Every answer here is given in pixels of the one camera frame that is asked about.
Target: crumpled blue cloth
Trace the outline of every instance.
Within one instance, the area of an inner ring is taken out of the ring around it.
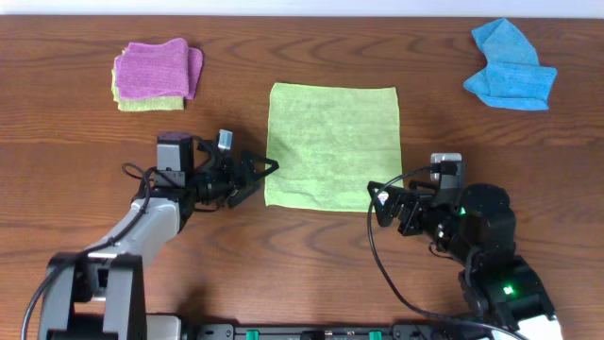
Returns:
[[[472,30],[487,67],[463,82],[484,104],[502,109],[547,110],[554,84],[553,67],[539,65],[537,51],[522,32],[506,19]]]

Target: folded cloth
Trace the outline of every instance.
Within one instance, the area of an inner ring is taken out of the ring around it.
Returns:
[[[193,99],[203,55],[184,39],[152,45],[131,42],[115,63],[115,85],[123,99],[183,96]]]
[[[276,83],[270,101],[266,205],[367,212],[367,183],[401,174],[395,88]]]
[[[506,19],[472,30],[487,67],[463,83],[486,105],[514,110],[547,110],[558,71],[539,65],[535,48]]]
[[[148,99],[122,99],[115,87],[115,70],[111,70],[111,92],[119,111],[171,111],[183,110],[184,99],[178,96],[161,96]]]

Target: wooden table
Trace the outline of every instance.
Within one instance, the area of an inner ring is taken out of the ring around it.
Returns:
[[[234,131],[263,153],[276,81],[395,86],[405,170],[461,152],[470,182],[502,186],[518,251],[544,282],[568,339],[604,333],[604,22],[512,20],[559,75],[544,112],[496,110],[462,88],[485,65],[470,31],[488,19],[0,17],[0,337],[14,339],[56,252],[126,213],[155,164],[156,134]],[[109,70],[128,42],[185,38],[205,53],[185,111],[119,112]],[[380,229],[394,281],[417,305],[467,311],[459,266],[421,237]],[[199,214],[145,271],[149,312],[243,324],[388,324],[418,318],[378,272],[364,214],[265,207]],[[102,306],[93,307],[102,310]],[[33,320],[30,336],[37,333]]]

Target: pink towel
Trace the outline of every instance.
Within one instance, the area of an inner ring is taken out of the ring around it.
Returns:
[[[115,86],[123,99],[195,97],[203,54],[182,38],[153,45],[131,42],[115,61]]]

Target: green towel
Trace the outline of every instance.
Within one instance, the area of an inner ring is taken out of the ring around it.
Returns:
[[[367,183],[402,172],[396,89],[276,83],[266,157],[266,205],[367,212]]]
[[[115,86],[115,69],[111,70],[111,92],[113,101],[117,102],[119,111],[152,111],[152,110],[183,110],[185,103],[183,97],[163,96],[148,99],[122,99]]]

